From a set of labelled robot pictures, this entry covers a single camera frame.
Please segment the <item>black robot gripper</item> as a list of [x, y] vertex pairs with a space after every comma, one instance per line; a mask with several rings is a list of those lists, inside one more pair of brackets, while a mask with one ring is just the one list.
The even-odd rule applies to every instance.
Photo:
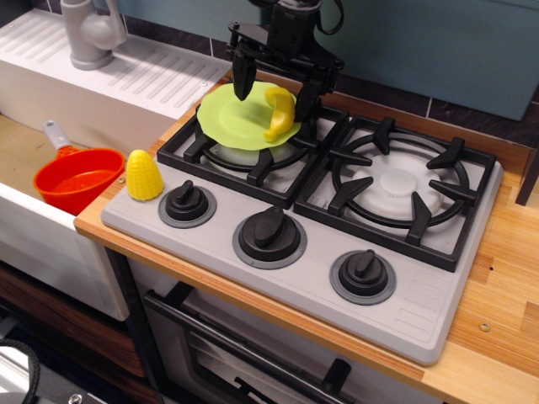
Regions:
[[251, 93], [257, 68], [302, 82], [295, 108], [295, 122], [312, 117], [320, 93], [331, 93], [344, 62], [323, 48], [315, 32], [334, 35], [344, 25], [344, 6], [335, 3], [339, 19], [331, 29], [322, 23], [321, 1], [253, 1], [269, 11], [267, 24], [234, 21], [227, 53], [232, 60], [233, 88], [244, 101]]

